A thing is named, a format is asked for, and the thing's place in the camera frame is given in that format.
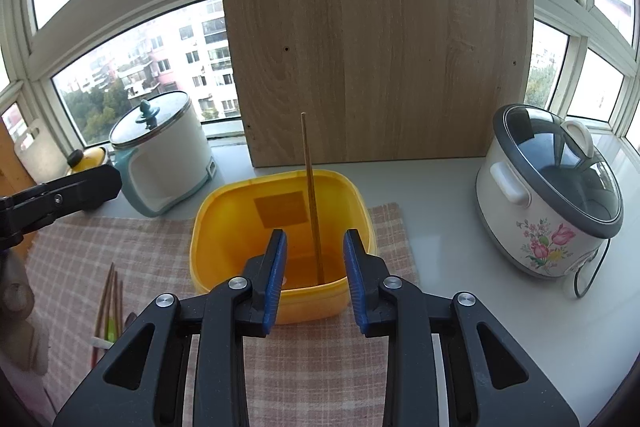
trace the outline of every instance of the triangular cutout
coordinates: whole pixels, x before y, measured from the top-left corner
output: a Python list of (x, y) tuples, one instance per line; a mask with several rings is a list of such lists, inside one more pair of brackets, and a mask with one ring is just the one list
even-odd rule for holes
[(527, 372), (486, 324), (478, 324), (478, 335), (493, 387), (504, 389), (529, 380)]
[(126, 347), (104, 374), (106, 383), (132, 391), (140, 387), (146, 356), (148, 355), (155, 329), (156, 327), (153, 324), (148, 324), (138, 332), (129, 343), (129, 346)]

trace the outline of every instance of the silver screw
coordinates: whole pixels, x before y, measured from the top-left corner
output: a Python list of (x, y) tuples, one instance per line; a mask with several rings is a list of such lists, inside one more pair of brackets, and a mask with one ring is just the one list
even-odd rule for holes
[(402, 279), (396, 277), (395, 275), (391, 275), (383, 280), (382, 283), (386, 288), (389, 288), (390, 290), (397, 290), (402, 286)]
[(161, 308), (167, 308), (174, 303), (174, 296), (171, 293), (163, 293), (156, 298), (156, 304)]
[(241, 290), (242, 288), (246, 288), (247, 281), (244, 277), (234, 277), (229, 280), (229, 288), (232, 290)]
[(458, 302), (463, 306), (473, 306), (476, 304), (476, 297), (468, 292), (458, 294)]

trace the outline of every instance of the teal lid knob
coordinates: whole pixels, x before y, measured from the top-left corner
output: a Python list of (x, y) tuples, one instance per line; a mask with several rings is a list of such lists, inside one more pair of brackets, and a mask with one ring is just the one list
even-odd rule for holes
[(143, 100), (140, 102), (140, 115), (136, 118), (136, 123), (151, 123), (159, 112), (160, 108), (155, 103)]

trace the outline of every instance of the pot glass lid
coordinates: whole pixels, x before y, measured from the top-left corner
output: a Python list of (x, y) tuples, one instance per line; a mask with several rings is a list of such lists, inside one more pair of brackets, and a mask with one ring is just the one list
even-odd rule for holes
[(151, 134), (174, 121), (189, 106), (189, 95), (172, 91), (142, 100), (111, 129), (109, 140), (114, 146), (125, 146), (144, 141)]
[(504, 115), (517, 149), (548, 185), (587, 216), (615, 220), (621, 200), (613, 172), (597, 149), (588, 157), (561, 123), (548, 111), (523, 105)]

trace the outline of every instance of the wood panel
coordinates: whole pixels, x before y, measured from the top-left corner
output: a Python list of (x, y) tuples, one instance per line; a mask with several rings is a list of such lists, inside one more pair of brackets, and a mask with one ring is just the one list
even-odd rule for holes
[(533, 0), (224, 0), (254, 166), (482, 156), (524, 99)]
[[(0, 196), (11, 196), (33, 185), (35, 182), (15, 155), (14, 141), (9, 131), (4, 123), (0, 123)], [(23, 259), (27, 257), (34, 235), (35, 232), (28, 233), (20, 245), (14, 247)]]

